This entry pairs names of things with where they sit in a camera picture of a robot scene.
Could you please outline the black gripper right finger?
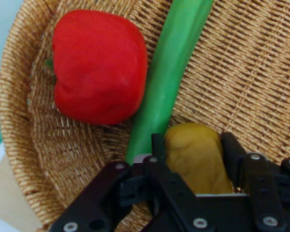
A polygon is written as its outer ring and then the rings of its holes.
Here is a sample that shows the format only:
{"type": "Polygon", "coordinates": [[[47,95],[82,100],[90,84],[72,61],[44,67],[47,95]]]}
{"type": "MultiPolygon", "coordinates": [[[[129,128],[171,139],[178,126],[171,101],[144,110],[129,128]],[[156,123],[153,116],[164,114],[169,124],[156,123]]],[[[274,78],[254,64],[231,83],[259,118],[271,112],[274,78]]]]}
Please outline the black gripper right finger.
{"type": "Polygon", "coordinates": [[[248,195],[258,232],[290,232],[290,158],[280,164],[246,152],[231,132],[221,134],[223,160],[234,187],[248,195]]]}

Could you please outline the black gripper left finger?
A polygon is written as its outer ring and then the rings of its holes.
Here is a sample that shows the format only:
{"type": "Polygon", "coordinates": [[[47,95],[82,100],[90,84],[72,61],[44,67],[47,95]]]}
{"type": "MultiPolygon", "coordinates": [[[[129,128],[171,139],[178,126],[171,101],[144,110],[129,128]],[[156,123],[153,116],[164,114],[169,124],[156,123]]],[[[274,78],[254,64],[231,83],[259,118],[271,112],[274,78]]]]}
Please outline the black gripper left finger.
{"type": "Polygon", "coordinates": [[[163,136],[151,136],[152,154],[129,165],[108,163],[54,222],[53,232],[113,232],[146,202],[152,214],[145,232],[213,232],[208,211],[165,162],[163,136]]]}

